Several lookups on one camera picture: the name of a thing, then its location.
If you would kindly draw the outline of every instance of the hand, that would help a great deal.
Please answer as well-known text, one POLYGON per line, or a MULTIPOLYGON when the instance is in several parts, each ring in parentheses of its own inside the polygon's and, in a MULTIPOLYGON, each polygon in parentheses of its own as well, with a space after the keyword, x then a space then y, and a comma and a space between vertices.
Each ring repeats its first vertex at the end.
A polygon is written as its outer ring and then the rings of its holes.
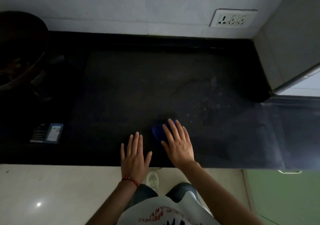
POLYGON ((146 161, 144 161, 142 135, 139 135, 139 132, 136 132, 134 136, 130 135, 127 156, 125 156, 125 145, 123 143, 120 149, 122 178, 128 175, 141 184, 146 178, 151 155, 152 152, 149 152, 146 161))
POLYGON ((185 165, 195 161, 189 134, 179 121, 176 120, 177 127, 171 119, 168 120, 168 123, 173 136, 167 126, 163 124, 162 128, 167 136, 169 146, 165 141, 161 141, 161 144, 173 165, 178 169, 182 169, 185 165))

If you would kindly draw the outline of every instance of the forearm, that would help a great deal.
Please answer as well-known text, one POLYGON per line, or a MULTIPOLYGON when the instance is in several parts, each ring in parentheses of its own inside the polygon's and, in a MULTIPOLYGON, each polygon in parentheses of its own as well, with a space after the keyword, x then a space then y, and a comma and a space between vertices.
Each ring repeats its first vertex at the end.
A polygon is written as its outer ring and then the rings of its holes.
POLYGON ((263 224, 233 195, 210 177, 199 163, 193 162, 186 165, 182 172, 199 192, 215 219, 222 225, 263 224))
POLYGON ((137 186, 132 181, 121 181, 86 225, 116 224, 136 189, 137 186))

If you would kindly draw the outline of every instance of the cabinet handle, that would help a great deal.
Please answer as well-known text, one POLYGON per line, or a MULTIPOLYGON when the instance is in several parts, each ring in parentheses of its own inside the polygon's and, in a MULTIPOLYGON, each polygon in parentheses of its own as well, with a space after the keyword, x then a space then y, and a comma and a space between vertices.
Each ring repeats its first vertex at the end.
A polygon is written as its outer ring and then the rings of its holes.
POLYGON ((300 174, 300 173, 302 173, 301 170, 297 170, 296 172, 283 172, 281 170, 278 170, 278 172, 283 173, 283 174, 300 174))

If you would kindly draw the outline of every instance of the green cabinet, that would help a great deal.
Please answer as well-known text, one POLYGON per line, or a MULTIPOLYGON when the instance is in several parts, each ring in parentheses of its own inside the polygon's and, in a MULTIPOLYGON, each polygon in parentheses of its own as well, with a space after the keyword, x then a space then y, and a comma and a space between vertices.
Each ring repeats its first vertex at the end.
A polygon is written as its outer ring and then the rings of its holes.
POLYGON ((244 175, 251 208, 267 225, 320 224, 320 172, 244 170, 244 175))

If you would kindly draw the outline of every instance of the electrical socket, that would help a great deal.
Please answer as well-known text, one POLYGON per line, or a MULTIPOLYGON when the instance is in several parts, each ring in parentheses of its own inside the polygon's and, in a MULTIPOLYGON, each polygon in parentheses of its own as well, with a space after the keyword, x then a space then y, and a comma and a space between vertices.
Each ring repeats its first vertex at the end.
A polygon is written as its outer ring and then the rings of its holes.
POLYGON ((210 27, 246 28, 257 14, 257 10, 216 10, 210 27))

